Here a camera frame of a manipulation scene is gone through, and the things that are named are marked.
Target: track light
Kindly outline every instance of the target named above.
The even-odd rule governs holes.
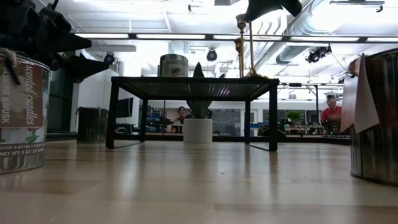
[[[318,47],[315,50],[310,50],[310,54],[308,55],[308,57],[305,58],[305,60],[308,63],[316,63],[330,53],[331,53],[330,45],[327,47]]]

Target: ceiling light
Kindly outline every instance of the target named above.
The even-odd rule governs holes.
[[[398,42],[398,37],[369,37],[367,42]]]
[[[132,0],[73,0],[74,2],[92,2],[92,3],[134,3],[134,2],[142,2],[142,1],[132,1]]]
[[[87,39],[128,39],[129,34],[75,34]]]
[[[215,40],[234,40],[237,38],[240,38],[241,36],[236,34],[236,35],[214,35],[213,38]]]
[[[314,46],[314,47],[327,47],[327,46],[329,46],[328,44],[326,44],[326,43],[324,43],[324,44],[321,44],[321,43],[310,43],[310,42],[302,42],[302,43],[298,43],[298,42],[288,42],[288,43],[286,43],[286,45],[288,45],[288,46]]]
[[[330,36],[318,36],[318,37],[291,37],[291,41],[309,41],[309,42],[356,42],[359,37],[330,37]]]
[[[234,39],[238,39],[241,36],[239,34],[236,35],[214,35],[213,38],[215,40],[234,40]],[[249,40],[250,36],[249,35],[243,35],[243,39],[245,40]],[[253,35],[253,40],[254,41],[259,41],[259,40],[263,40],[263,41],[278,41],[278,40],[282,40],[281,36],[271,36],[271,35]]]
[[[205,35],[198,34],[137,34],[138,39],[204,39]]]
[[[270,40],[270,41],[278,41],[282,40],[281,36],[264,36],[264,35],[253,35],[253,40]]]
[[[384,1],[362,1],[362,0],[350,0],[350,1],[330,1],[330,4],[341,4],[341,5],[362,5],[362,6],[380,6],[384,4]]]

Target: potted tree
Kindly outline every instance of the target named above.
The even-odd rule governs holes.
[[[193,78],[205,78],[200,63],[193,72]],[[184,120],[183,138],[189,143],[211,143],[213,142],[213,120],[207,119],[208,108],[211,101],[187,101],[192,110],[193,118]]]
[[[292,121],[293,123],[293,130],[290,131],[291,134],[298,134],[299,131],[294,129],[294,126],[296,125],[296,122],[300,120],[303,116],[299,111],[289,111],[287,113],[287,117]]]

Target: white planter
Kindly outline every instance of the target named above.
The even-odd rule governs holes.
[[[183,127],[184,142],[187,143],[212,143],[212,119],[185,119]]]

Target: green plant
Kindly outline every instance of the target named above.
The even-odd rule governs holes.
[[[194,78],[205,78],[205,75],[202,72],[201,65],[198,62],[195,70],[193,71]],[[192,101],[187,100],[188,106],[192,110],[192,114],[194,118],[203,119],[206,118],[207,111],[212,101]]]
[[[293,123],[303,118],[303,115],[299,111],[289,111],[287,117],[292,120]]]

